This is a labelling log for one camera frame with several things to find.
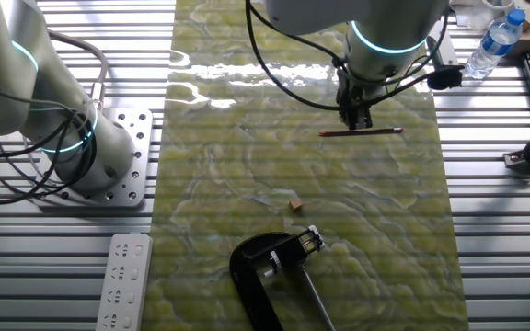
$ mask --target blue bottle cap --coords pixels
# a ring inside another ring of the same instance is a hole
[[[521,9],[513,9],[508,13],[506,20],[508,20],[508,23],[511,25],[520,26],[526,20],[526,14]]]

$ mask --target water bottle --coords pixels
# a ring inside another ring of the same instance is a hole
[[[490,75],[501,58],[508,54],[521,38],[521,25],[525,19],[523,10],[513,9],[507,17],[492,22],[480,46],[467,61],[464,74],[477,79]]]

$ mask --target white power strip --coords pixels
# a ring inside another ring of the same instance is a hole
[[[152,246],[146,234],[111,238],[96,331],[140,330]]]

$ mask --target marble-pattern mat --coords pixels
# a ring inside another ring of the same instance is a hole
[[[263,6],[257,6],[263,12]],[[330,58],[255,23],[272,71],[334,104]],[[346,25],[309,39],[341,53]],[[345,130],[256,65],[244,2],[178,0],[144,331],[250,330],[228,258],[254,234],[314,224],[328,249],[306,262],[338,330],[467,330],[461,271],[432,95],[417,86],[373,108],[399,135]],[[288,201],[299,197],[302,213]],[[267,291],[286,330],[326,330],[307,292]]]

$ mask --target pencil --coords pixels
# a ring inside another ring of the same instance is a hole
[[[320,137],[349,137],[349,136],[362,136],[362,135],[376,135],[376,134],[395,134],[402,133],[403,128],[392,128],[392,129],[377,129],[377,130],[361,130],[361,131],[323,131],[318,135]]]

